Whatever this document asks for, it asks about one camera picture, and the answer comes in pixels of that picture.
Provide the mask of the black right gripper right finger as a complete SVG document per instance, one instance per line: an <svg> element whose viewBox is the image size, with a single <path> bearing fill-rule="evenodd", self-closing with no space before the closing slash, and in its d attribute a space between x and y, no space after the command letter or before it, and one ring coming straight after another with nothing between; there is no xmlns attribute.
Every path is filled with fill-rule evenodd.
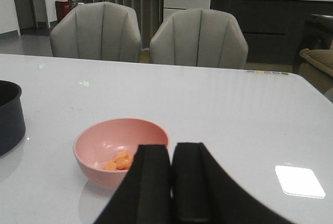
<svg viewBox="0 0 333 224"><path fill-rule="evenodd" d="M246 192L203 143L178 143L172 158L176 223L289 223Z"/></svg>

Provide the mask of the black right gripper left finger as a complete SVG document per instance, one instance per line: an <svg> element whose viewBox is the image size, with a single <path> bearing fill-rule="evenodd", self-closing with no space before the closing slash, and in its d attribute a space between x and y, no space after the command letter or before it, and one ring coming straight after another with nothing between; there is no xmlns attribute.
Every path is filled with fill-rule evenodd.
<svg viewBox="0 0 333 224"><path fill-rule="evenodd" d="M131 168L94 223L171 223L170 169L164 145L139 145Z"/></svg>

